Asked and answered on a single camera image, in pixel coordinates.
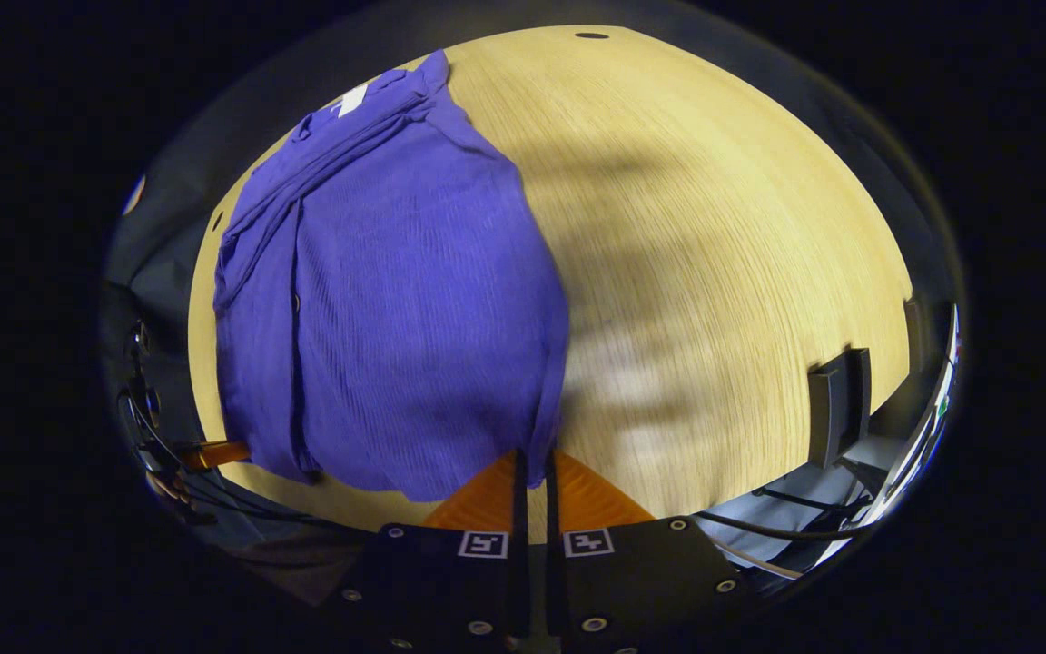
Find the screw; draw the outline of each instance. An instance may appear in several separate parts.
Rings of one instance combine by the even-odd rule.
[[[602,617],[589,617],[588,619],[584,621],[584,624],[581,625],[581,628],[583,630],[586,630],[586,632],[595,633],[598,630],[605,630],[607,626],[608,626],[608,621],[602,619]]]

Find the black background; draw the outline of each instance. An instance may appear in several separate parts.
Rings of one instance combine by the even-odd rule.
[[[360,4],[106,4],[0,3],[0,649],[324,647],[146,501],[96,397],[94,297],[146,162]],[[893,524],[731,651],[1046,649],[1046,5],[886,4],[715,13],[846,88],[932,177],[973,294],[967,405]]]

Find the wooden table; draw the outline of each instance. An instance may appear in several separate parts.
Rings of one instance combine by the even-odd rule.
[[[710,508],[804,464],[806,374],[847,344],[870,351],[871,410],[904,381],[912,285],[895,241],[854,174],[780,105],[617,26],[499,33],[447,55],[454,100],[519,166],[568,293],[558,446],[653,516]],[[217,248],[249,170],[212,210],[191,286],[191,384],[208,439],[225,438]],[[255,465],[221,473],[362,528],[415,524],[438,504],[327,477],[306,487]],[[530,500],[543,542],[543,493]]]

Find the purple shirt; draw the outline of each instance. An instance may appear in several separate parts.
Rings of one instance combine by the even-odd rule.
[[[386,71],[245,184],[217,262],[217,379],[228,438],[267,471],[437,500],[522,448],[543,478],[568,301],[519,171],[447,77],[441,50]]]

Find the wrinkled cloth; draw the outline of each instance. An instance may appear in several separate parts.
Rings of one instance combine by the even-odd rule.
[[[444,51],[309,114],[253,171],[217,257],[229,439],[306,481],[444,499],[552,447],[568,301],[519,171],[447,88]]]

